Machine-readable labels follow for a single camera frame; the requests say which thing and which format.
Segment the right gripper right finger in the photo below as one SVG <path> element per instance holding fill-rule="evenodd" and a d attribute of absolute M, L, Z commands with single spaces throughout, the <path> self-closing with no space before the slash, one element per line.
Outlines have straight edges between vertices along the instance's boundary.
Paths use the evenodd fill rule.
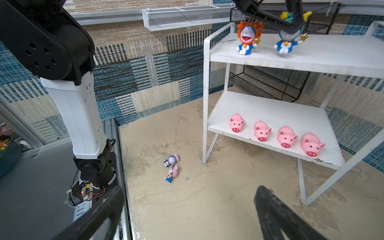
<path fill-rule="evenodd" d="M 325 239 L 265 186 L 257 188 L 254 203 L 265 240 Z"/>

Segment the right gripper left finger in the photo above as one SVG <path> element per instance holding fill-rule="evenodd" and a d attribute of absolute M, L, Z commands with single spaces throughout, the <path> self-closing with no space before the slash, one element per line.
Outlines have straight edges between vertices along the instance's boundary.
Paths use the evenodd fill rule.
<path fill-rule="evenodd" d="M 79 219 L 65 228 L 54 240 L 112 240 L 114 239 L 125 202 L 123 189 L 116 186 Z"/>

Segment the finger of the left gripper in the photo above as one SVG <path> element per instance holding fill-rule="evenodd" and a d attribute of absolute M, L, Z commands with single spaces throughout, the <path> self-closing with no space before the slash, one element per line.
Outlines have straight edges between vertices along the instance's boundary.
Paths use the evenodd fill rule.
<path fill-rule="evenodd" d="M 286 7 L 288 14 L 292 14 L 286 22 L 295 27 L 302 27 L 305 24 L 302 0 L 286 0 Z"/>
<path fill-rule="evenodd" d="M 244 15 L 262 21 L 263 23 L 271 25 L 279 30 L 286 31 L 289 34 L 294 34 L 302 28 L 289 25 L 286 20 L 282 20 L 280 17 L 262 10 L 261 5 L 263 4 L 263 1 L 234 0 L 234 3 L 236 8 Z"/>

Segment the orange crab Doraemon figure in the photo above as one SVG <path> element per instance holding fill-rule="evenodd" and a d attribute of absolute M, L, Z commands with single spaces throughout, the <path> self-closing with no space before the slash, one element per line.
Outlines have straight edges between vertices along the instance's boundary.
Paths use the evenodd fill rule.
<path fill-rule="evenodd" d="M 238 38 L 241 44 L 237 47 L 237 51 L 240 55 L 249 55 L 258 46 L 263 28 L 261 21 L 252 18 L 245 18 L 238 24 Z"/>

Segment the teal hooded Doraemon figure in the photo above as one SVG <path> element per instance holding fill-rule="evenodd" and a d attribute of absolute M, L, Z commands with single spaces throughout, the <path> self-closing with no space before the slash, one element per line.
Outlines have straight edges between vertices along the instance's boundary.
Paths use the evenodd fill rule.
<path fill-rule="evenodd" d="M 304 13 L 303 14 L 304 21 L 307 22 L 309 16 L 311 16 L 312 14 L 313 14 L 312 12 Z M 294 19 L 293 13 L 283 12 L 281 14 L 281 19 L 286 20 L 288 22 L 292 22 Z M 286 31 L 280 30 L 279 36 L 281 40 L 274 45 L 274 49 L 276 49 L 281 55 L 292 52 L 293 46 L 297 46 L 303 43 L 308 38 L 307 33 L 303 34 L 303 31 L 304 31 L 304 27 L 299 29 L 294 34 L 289 34 Z"/>

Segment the pink rubber pig toy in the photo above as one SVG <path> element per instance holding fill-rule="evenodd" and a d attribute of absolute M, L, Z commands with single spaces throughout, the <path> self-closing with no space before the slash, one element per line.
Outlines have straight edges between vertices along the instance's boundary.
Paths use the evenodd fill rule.
<path fill-rule="evenodd" d="M 238 113 L 235 113 L 231 116 L 230 128 L 234 133 L 239 133 L 243 129 L 244 123 L 245 121 L 242 116 Z"/>
<path fill-rule="evenodd" d="M 266 142 L 271 135 L 271 131 L 272 129 L 269 128 L 268 125 L 262 120 L 259 120 L 254 125 L 254 136 L 260 142 Z"/>
<path fill-rule="evenodd" d="M 281 127 L 278 131 L 278 142 L 283 148 L 291 148 L 297 138 L 298 135 L 289 126 Z"/>
<path fill-rule="evenodd" d="M 309 157 L 317 157 L 325 145 L 326 144 L 321 143 L 320 139 L 312 132 L 306 133 L 301 137 L 301 149 Z"/>

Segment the pink hooded Doraemon figure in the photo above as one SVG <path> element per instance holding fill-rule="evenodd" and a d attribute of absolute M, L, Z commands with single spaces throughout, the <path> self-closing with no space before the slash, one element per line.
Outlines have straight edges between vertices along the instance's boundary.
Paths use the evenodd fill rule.
<path fill-rule="evenodd" d="M 178 175 L 178 166 L 172 166 L 169 169 L 169 174 L 164 178 L 167 182 L 171 183 L 173 179 Z"/>

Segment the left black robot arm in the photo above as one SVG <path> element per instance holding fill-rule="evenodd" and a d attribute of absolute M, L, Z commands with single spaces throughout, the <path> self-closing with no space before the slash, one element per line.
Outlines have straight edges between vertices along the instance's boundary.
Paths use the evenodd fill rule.
<path fill-rule="evenodd" d="M 161 24 L 220 17 L 219 7 L 237 1 L 212 1 L 212 11 L 195 1 L 181 14 L 165 1 L 145 2 L 141 22 L 82 26 L 72 15 L 74 1 L 1 1 L 1 96 L 12 103 L 49 96 L 57 112 L 32 123 L 48 126 L 48 139 L 69 136 L 73 160 L 83 181 L 97 188 L 113 183 L 112 139 L 103 122 L 127 124 L 203 96 L 205 39 L 219 24 L 151 32 Z"/>

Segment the purple hooded Doraemon figure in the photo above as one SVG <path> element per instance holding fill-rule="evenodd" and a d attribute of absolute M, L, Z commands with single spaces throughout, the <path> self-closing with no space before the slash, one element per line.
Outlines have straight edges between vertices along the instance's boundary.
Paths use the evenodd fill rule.
<path fill-rule="evenodd" d="M 169 156 L 168 159 L 164 160 L 164 165 L 166 168 L 173 168 L 179 160 L 179 156 L 177 154 L 174 154 Z"/>

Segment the aluminium front rail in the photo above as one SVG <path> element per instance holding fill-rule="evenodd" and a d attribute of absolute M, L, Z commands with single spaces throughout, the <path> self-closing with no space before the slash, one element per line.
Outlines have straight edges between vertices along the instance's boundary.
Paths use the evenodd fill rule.
<path fill-rule="evenodd" d="M 132 219 L 130 217 L 131 207 L 129 201 L 129 193 L 126 185 L 125 172 L 123 166 L 124 155 L 122 151 L 121 132 L 116 120 L 104 122 L 103 128 L 107 137 L 117 140 L 117 143 L 112 147 L 113 153 L 115 153 L 112 165 L 117 171 L 117 176 L 114 181 L 114 185 L 121 186 L 123 188 L 125 196 L 125 205 L 123 207 L 122 217 L 120 225 L 118 227 L 119 235 L 115 238 L 119 240 L 134 240 L 135 236 L 133 234 L 133 229 L 131 226 Z"/>

